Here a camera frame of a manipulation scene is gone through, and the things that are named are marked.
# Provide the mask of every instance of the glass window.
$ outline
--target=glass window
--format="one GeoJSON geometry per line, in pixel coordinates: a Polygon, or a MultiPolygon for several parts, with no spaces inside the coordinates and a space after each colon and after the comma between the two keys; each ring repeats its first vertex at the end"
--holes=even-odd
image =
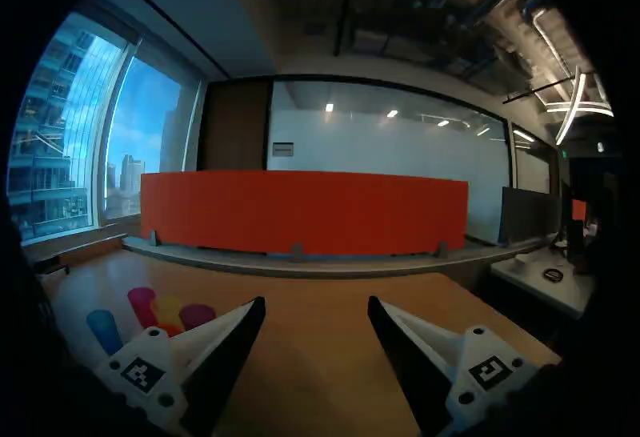
{"type": "Polygon", "coordinates": [[[144,42],[127,69],[106,148],[107,219],[140,212],[141,176],[182,170],[199,78],[144,42]]]}
{"type": "Polygon", "coordinates": [[[324,170],[448,178],[469,183],[466,233],[498,241],[510,185],[506,124],[423,94],[340,82],[276,82],[269,170],[324,170]]]}
{"type": "Polygon", "coordinates": [[[518,189],[558,194],[558,154],[553,147],[513,125],[518,189]]]}
{"type": "Polygon", "coordinates": [[[23,239],[92,225],[96,130],[125,45],[72,14],[38,62],[16,120],[7,179],[12,219],[23,239]]]}

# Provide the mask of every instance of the glass building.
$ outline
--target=glass building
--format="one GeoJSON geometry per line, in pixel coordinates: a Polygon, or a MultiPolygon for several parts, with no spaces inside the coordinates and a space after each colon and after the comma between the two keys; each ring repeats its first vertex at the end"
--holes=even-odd
{"type": "Polygon", "coordinates": [[[23,239],[92,224],[94,143],[124,45],[72,14],[33,72],[11,142],[7,194],[23,239]]]}

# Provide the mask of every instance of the wooden table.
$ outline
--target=wooden table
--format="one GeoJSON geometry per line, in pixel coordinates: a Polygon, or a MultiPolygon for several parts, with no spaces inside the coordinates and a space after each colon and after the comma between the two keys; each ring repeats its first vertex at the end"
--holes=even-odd
{"type": "Polygon", "coordinates": [[[116,251],[51,284],[58,324],[84,362],[101,351],[84,322],[114,312],[122,337],[139,332],[126,298],[148,286],[223,314],[256,295],[266,318],[216,428],[224,435],[407,435],[418,427],[366,315],[377,295],[436,325],[487,325],[532,362],[556,363],[547,347],[441,274],[380,279],[278,279],[232,275],[116,251]]]}

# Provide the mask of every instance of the cloud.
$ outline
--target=cloud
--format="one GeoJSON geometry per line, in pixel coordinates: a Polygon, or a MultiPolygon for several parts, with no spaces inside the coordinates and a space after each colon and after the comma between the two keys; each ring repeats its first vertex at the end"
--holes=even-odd
{"type": "Polygon", "coordinates": [[[160,134],[151,135],[146,141],[146,145],[154,149],[160,149],[160,146],[162,145],[162,136],[160,134]]]}
{"type": "Polygon", "coordinates": [[[146,136],[144,132],[141,132],[140,130],[129,129],[121,123],[114,122],[111,126],[111,137],[126,138],[128,140],[133,140],[134,142],[139,142],[146,136]]]}

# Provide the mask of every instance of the orange divider panel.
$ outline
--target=orange divider panel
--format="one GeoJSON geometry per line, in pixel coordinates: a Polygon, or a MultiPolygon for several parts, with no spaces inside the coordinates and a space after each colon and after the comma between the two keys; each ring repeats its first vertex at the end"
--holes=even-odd
{"type": "Polygon", "coordinates": [[[142,176],[142,236],[249,252],[388,255],[464,246],[468,183],[284,170],[142,176]]]}
{"type": "Polygon", "coordinates": [[[571,218],[573,220],[582,220],[584,222],[586,220],[586,202],[574,199],[572,207],[571,218]]]}

